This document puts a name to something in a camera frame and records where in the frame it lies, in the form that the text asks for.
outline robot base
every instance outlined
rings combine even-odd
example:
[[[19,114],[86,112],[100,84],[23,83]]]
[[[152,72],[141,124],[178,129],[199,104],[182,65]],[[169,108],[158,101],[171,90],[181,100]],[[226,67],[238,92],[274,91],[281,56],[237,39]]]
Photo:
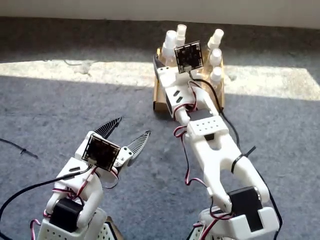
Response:
[[[110,222],[106,222],[107,214],[98,208],[87,228],[75,232],[65,231],[49,222],[42,220],[37,240],[117,240]]]

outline robotic hand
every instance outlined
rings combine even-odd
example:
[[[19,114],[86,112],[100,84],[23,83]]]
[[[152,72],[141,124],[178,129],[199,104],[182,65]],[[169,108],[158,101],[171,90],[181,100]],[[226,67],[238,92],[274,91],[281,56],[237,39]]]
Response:
[[[102,182],[119,181],[119,173],[135,162],[151,133],[146,131],[128,146],[119,147],[107,138],[121,119],[88,132],[75,156],[58,174],[57,178],[83,172],[54,184],[38,240],[93,240],[111,234],[110,226],[105,224],[107,214],[98,208],[103,198]]]
[[[198,67],[193,66],[194,63],[201,63],[202,59],[193,59],[196,54],[191,54],[191,51],[195,48],[188,49],[195,44],[180,47],[183,51],[179,54],[185,54],[180,59],[178,48],[175,49],[177,67],[165,66],[157,56],[154,57],[153,64],[155,75],[165,93],[170,115],[180,123],[179,128],[185,129],[185,138],[203,170],[204,183],[212,198],[212,205],[217,205],[200,213],[199,222],[202,226],[198,228],[209,231],[206,240],[245,240],[277,231],[279,221],[275,210],[262,206],[262,203],[270,200],[269,189],[248,159],[254,148],[249,153],[241,153],[210,95],[194,81],[202,80],[201,74],[194,70]],[[207,117],[192,119],[190,113],[199,110],[205,110]],[[221,170],[231,171],[246,187],[226,193],[220,181]],[[232,217],[221,217],[226,214]],[[200,229],[194,229],[189,239],[200,239],[199,232]]]

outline wooden base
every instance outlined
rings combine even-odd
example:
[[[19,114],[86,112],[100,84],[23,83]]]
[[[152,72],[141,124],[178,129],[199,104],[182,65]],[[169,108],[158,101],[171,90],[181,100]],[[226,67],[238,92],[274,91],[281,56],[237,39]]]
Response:
[[[158,48],[156,53],[157,55],[160,54],[161,49]],[[224,86],[224,67],[223,62],[221,62],[221,68],[222,68],[222,91],[221,95],[219,97],[219,103],[222,108],[225,107],[225,86]],[[210,92],[210,97],[217,108],[217,103],[214,95]],[[162,91],[162,88],[160,86],[160,82],[157,80],[157,78],[154,78],[154,89],[153,89],[153,110],[157,113],[166,112],[168,111],[167,103],[166,103],[166,96],[165,93]]]

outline cable tie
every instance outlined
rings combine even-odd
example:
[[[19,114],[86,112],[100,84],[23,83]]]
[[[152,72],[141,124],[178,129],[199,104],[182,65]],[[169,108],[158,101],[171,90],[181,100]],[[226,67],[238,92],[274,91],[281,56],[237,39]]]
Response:
[[[234,173],[236,163],[242,158],[242,157],[248,157],[254,150],[256,150],[256,146],[253,146],[247,153],[241,153],[232,163],[231,166],[231,173]]]
[[[25,152],[27,151],[27,149],[25,149],[25,148],[22,148],[21,149],[21,152],[20,152],[20,154],[22,155],[22,154],[24,154]]]

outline gray carpet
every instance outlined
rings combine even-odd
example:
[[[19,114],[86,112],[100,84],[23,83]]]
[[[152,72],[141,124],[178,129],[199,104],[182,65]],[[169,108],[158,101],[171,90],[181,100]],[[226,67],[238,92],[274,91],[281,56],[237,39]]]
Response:
[[[0,19],[0,203],[18,190],[53,178],[89,130],[123,116],[110,139],[130,143],[145,130],[139,160],[105,192],[101,207],[127,240],[182,240],[210,206],[199,184],[184,185],[186,162],[177,126],[152,111],[152,55],[176,22]],[[225,114],[239,131],[271,189],[284,225],[278,239],[320,235],[320,31],[188,23],[188,42],[225,31]],[[202,172],[192,151],[191,175]],[[241,186],[228,172],[225,189]],[[29,238],[51,187],[25,193],[5,211],[1,230]],[[261,239],[272,239],[272,234]]]

